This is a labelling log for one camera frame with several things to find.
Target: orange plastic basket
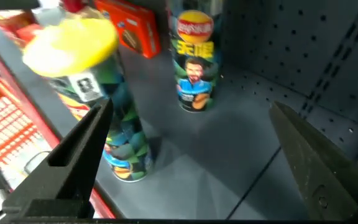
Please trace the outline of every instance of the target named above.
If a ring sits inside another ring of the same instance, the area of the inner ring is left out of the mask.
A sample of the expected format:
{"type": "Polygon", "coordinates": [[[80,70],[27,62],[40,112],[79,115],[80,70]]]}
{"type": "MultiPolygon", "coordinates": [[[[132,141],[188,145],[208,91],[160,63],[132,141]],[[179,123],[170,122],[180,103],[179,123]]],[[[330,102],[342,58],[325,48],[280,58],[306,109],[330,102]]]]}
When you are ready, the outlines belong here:
{"type": "Polygon", "coordinates": [[[20,153],[34,149],[32,155],[49,150],[48,145],[39,146],[43,139],[32,121],[23,113],[19,100],[0,83],[0,169],[14,169],[24,179],[27,174],[23,167],[26,163],[17,157],[20,153]]]}

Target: white price tag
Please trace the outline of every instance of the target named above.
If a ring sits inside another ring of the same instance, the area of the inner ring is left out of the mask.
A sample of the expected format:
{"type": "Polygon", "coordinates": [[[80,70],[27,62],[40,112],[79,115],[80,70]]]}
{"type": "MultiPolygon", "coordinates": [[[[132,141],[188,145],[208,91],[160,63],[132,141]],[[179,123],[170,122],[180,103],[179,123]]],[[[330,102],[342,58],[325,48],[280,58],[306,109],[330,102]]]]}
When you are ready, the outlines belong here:
{"type": "Polygon", "coordinates": [[[98,82],[91,72],[70,75],[68,79],[77,95],[84,102],[96,100],[103,96],[98,82]]]}

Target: yellow can lid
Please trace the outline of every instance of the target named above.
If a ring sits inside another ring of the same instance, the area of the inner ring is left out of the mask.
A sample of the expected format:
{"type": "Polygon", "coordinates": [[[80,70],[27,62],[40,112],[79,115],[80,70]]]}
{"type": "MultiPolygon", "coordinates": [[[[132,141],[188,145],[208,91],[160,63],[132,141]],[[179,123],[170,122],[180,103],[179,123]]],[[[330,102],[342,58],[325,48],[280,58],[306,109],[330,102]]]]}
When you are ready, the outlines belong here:
{"type": "Polygon", "coordinates": [[[108,58],[118,34],[107,19],[76,18],[48,26],[24,49],[23,62],[45,77],[82,72],[108,58]]]}

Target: red shelf edge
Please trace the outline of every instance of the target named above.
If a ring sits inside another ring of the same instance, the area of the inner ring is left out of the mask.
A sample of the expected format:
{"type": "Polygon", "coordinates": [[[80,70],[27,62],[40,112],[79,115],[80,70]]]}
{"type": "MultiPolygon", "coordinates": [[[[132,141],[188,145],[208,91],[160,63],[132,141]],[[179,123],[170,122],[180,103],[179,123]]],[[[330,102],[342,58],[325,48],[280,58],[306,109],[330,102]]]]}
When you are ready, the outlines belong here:
{"type": "MultiPolygon", "coordinates": [[[[23,90],[16,83],[13,74],[1,59],[0,76],[2,76],[2,79],[4,80],[4,86],[7,87],[10,91],[12,91],[13,95],[17,96],[17,98],[22,104],[22,107],[26,111],[26,115],[34,122],[34,124],[44,136],[49,145],[51,147],[57,146],[60,142],[60,139],[44,122],[42,115],[38,112],[37,108],[32,104],[32,102],[26,97],[23,90]]],[[[102,218],[115,218],[114,214],[107,206],[107,204],[103,201],[102,197],[95,188],[92,189],[91,198],[89,200],[92,203],[95,211],[100,214],[102,218]]]]}

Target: cylindrical snack can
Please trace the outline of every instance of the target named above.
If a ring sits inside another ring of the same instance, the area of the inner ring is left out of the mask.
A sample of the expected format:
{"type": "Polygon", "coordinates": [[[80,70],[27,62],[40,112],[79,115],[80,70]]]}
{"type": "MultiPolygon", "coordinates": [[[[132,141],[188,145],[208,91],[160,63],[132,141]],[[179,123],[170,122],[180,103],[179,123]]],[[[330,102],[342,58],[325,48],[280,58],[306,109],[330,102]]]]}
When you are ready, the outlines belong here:
{"type": "Polygon", "coordinates": [[[146,176],[152,167],[150,149],[122,76],[118,52],[84,72],[46,79],[77,119],[104,97],[111,97],[114,113],[103,157],[120,180],[135,182],[146,176]]]}
{"type": "Polygon", "coordinates": [[[135,182],[147,175],[153,162],[117,46],[117,32],[109,21],[67,19],[37,35],[25,48],[23,61],[49,82],[78,120],[103,98],[112,99],[103,157],[118,179],[135,182]]]}
{"type": "Polygon", "coordinates": [[[167,4],[180,106],[204,111],[213,104],[220,73],[223,0],[168,0],[167,4]]]}

